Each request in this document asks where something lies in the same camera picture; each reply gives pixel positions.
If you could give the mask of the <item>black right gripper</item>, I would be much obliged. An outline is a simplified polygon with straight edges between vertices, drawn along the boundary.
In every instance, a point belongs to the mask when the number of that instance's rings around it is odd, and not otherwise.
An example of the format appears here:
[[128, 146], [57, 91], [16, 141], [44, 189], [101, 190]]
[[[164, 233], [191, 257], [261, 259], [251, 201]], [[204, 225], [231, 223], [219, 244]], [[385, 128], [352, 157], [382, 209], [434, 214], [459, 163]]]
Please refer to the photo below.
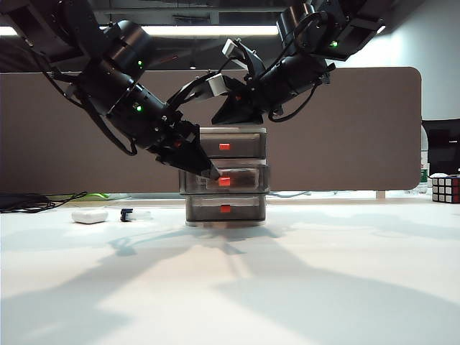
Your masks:
[[283, 114], [282, 105], [288, 101], [285, 66], [276, 64], [259, 74], [248, 73], [247, 91], [230, 94], [211, 119], [213, 125], [259, 125], [259, 114]]

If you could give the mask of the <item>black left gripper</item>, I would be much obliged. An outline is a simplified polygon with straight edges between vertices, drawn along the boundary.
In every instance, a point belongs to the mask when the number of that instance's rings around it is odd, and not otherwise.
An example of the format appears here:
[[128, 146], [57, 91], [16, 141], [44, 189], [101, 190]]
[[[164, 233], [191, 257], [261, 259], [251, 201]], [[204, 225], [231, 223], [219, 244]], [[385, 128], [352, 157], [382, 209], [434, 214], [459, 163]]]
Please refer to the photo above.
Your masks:
[[204, 178], [219, 178], [219, 170], [200, 146], [200, 127], [182, 116], [180, 111], [151, 110], [154, 141], [150, 152], [163, 165]]

